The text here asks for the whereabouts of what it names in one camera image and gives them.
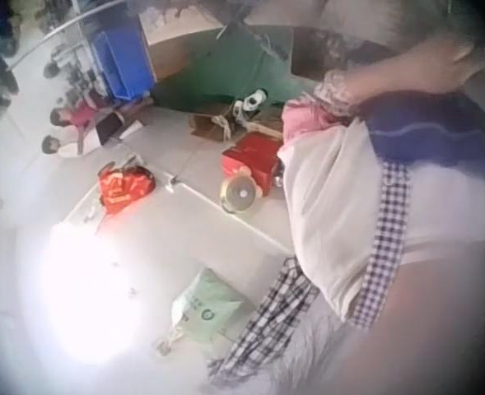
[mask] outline bright light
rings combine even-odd
[[[89,230],[54,227],[44,260],[42,286],[53,326],[66,351],[85,362],[101,362],[126,348],[139,321],[124,270]]]

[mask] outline red shirt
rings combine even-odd
[[[85,128],[97,114],[97,109],[93,109],[86,102],[82,102],[72,111],[70,123],[78,129]]]

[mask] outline blue plastic crate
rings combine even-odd
[[[105,30],[92,46],[109,90],[117,99],[137,99],[154,86],[138,24]]]

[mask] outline red box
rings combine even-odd
[[[229,177],[236,174],[240,167],[248,167],[255,183],[266,196],[272,187],[279,162],[277,152],[281,146],[282,142],[262,133],[248,133],[235,146],[222,152],[222,171]]]

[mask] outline red plastic bag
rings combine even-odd
[[[101,204],[107,215],[117,214],[125,207],[147,196],[156,187],[152,173],[140,165],[107,170],[98,174]]]

